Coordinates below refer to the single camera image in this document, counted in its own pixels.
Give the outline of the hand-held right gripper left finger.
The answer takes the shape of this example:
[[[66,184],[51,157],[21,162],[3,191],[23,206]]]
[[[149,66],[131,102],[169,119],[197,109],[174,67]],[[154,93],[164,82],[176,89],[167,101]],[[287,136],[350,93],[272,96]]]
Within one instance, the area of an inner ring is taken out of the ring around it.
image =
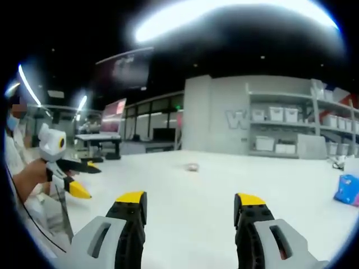
[[[105,216],[97,216],[72,238],[55,268],[141,268],[148,198],[145,191],[118,197]]]

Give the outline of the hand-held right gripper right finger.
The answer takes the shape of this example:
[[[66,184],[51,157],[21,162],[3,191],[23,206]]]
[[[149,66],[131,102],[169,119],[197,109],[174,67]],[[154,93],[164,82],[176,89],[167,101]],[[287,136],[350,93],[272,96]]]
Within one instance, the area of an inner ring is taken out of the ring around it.
[[[234,227],[239,268],[327,268],[308,242],[283,219],[275,219],[261,198],[234,195]]]

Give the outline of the person's left hand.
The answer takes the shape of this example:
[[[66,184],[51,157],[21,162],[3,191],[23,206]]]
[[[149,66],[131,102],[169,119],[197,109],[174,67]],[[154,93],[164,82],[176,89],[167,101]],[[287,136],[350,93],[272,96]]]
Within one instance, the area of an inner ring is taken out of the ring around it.
[[[48,180],[47,166],[43,159],[36,159],[25,167],[35,185],[41,184],[45,194],[50,193],[50,181]]]

